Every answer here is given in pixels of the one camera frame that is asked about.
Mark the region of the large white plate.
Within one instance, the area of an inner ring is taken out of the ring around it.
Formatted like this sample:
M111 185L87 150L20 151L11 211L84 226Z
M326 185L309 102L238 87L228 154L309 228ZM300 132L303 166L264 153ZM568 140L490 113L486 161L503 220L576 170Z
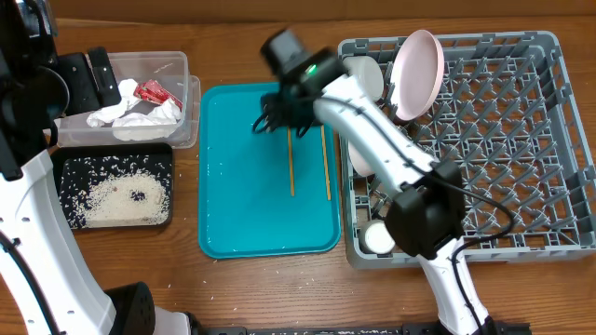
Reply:
M444 75L444 53L429 31L410 34L393 63L389 82L394 85L390 103L396 117L411 121L426 113L438 97Z

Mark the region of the small white cup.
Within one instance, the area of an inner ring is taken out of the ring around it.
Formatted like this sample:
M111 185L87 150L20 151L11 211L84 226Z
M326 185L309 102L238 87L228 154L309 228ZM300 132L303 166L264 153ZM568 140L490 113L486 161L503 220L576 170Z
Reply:
M387 254L396 246L386 225L381 220L365 222L358 232L359 245L364 253Z

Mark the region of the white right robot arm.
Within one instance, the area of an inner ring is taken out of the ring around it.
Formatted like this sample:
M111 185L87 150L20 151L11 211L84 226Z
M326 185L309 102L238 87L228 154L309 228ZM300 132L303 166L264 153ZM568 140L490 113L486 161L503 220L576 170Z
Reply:
M458 165L439 162L399 131L332 50L311 53L292 31L281 30L260 53L279 90L263 98L253 133L286 127L303 137L312 127L329 125L348 139L386 188L391 206L385 227L422 266L439 308L438 330L500 333L478 297L463 252L514 226L466 240L465 199L474 194L464 189Z

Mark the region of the white bowl with rice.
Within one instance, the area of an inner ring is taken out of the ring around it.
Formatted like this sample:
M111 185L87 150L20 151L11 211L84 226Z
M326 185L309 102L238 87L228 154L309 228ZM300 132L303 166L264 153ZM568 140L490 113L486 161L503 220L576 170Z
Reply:
M378 63L369 56L347 57L343 60L349 73L356 77L360 87L374 102L384 93L384 77Z

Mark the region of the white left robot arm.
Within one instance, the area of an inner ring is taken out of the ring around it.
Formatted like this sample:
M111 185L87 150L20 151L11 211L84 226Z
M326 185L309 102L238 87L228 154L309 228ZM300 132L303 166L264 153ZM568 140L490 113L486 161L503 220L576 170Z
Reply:
M62 211L55 120L120 102L106 51L61 56L48 2L1 4L1 275L31 334L199 334L142 282L102 289Z

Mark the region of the wooden chopstick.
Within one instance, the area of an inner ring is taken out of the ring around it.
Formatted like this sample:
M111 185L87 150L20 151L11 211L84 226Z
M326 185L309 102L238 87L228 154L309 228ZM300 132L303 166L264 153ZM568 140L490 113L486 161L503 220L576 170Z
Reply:
M289 176L290 176L290 191L291 196L295 196L294 186L294 168L293 168L293 148L292 148L292 134L291 129L287 128L287 141L288 141L288 157L289 157Z
M332 200L331 182L330 182L329 163L328 163L327 145L326 145L326 134L325 134L324 126L320 126L320 136L321 136L321 148L322 148L322 155L323 155L323 166L324 166L324 172L325 172L327 200L331 201Z

